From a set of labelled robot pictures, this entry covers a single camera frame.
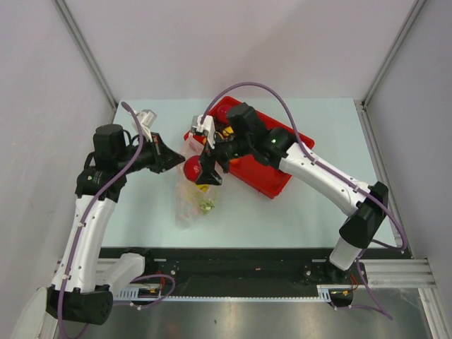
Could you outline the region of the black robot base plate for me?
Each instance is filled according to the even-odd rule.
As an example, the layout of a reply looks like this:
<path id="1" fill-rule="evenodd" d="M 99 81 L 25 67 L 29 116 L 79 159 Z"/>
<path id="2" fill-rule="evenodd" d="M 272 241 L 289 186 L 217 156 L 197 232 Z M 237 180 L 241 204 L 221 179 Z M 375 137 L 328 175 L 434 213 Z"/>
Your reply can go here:
<path id="1" fill-rule="evenodd" d="M 317 297 L 319 288 L 341 291 L 367 282 L 363 264 L 341 271 L 327 262 L 330 249 L 151 249 L 138 300 L 164 294 L 194 299 L 299 299 Z"/>

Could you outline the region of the clear pink-dotted zip bag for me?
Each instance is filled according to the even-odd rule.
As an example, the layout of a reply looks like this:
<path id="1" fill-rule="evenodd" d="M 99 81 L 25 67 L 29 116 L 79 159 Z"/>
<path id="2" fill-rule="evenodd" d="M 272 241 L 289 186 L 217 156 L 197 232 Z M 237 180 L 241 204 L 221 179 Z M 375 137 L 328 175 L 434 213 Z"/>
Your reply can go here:
<path id="1" fill-rule="evenodd" d="M 184 166 L 190 157 L 200 155 L 204 144 L 188 135 L 184 140 L 180 153 L 186 161 L 177 165 L 177 176 L 174 190 L 174 217 L 176 225 L 182 230 L 196 228 L 209 221 L 217 214 L 220 197 L 219 186 L 197 185 L 190 182 L 184 174 Z"/>

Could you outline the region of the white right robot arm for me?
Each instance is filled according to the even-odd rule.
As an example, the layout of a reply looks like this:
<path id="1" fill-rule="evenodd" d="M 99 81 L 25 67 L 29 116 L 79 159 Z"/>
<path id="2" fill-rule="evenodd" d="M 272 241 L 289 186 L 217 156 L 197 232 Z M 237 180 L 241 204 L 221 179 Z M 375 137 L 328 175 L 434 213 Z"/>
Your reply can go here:
<path id="1" fill-rule="evenodd" d="M 219 186 L 230 162 L 251 155 L 258 163 L 296 177 L 332 201 L 346 215 L 340 237 L 332 250 L 326 276 L 333 283 L 343 283 L 351 275 L 351 265 L 366 249 L 388 215 L 388 188 L 377 182 L 368 185 L 351 179 L 308 150 L 299 136 L 283 127 L 268 129 L 257 111 L 246 103 L 229 109 L 227 125 L 232 134 L 220 136 L 211 116 L 193 118 L 190 132 L 206 137 L 198 159 L 200 172 L 196 184 Z"/>

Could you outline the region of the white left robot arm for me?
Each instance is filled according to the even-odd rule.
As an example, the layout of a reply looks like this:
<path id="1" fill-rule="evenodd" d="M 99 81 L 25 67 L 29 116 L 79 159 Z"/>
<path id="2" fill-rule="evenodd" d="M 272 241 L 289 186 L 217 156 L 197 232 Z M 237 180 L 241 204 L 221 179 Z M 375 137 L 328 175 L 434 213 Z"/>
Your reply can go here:
<path id="1" fill-rule="evenodd" d="M 110 217 L 126 184 L 140 170 L 160 174 L 185 161 L 168 148 L 158 133 L 126 144 L 124 129 L 108 124 L 96 129 L 89 153 L 76 181 L 76 209 L 66 249 L 50 287 L 47 313 L 60 321 L 102 325 L 114 297 L 134 279 L 146 283 L 156 265 L 144 249 L 124 252 L 113 266 L 97 273 L 97 260 Z"/>

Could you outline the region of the green celery stalk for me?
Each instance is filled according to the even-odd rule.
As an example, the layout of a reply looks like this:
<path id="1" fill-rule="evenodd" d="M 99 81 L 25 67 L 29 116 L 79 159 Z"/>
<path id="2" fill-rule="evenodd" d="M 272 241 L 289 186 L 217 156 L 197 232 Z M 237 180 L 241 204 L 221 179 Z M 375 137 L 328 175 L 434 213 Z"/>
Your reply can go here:
<path id="1" fill-rule="evenodd" d="M 188 194 L 188 201 L 197 213 L 207 214 L 216 204 L 217 191 L 208 185 L 194 186 Z"/>

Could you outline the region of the red apple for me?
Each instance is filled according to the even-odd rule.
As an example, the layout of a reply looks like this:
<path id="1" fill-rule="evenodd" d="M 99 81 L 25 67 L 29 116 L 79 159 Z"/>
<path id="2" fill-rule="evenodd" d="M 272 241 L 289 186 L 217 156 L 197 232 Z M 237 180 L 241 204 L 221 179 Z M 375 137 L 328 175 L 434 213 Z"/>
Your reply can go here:
<path id="1" fill-rule="evenodd" d="M 200 177 L 202 175 L 203 168 L 200 163 L 200 156 L 193 155 L 191 156 L 183 166 L 183 173 L 187 180 L 194 184 L 200 184 Z"/>

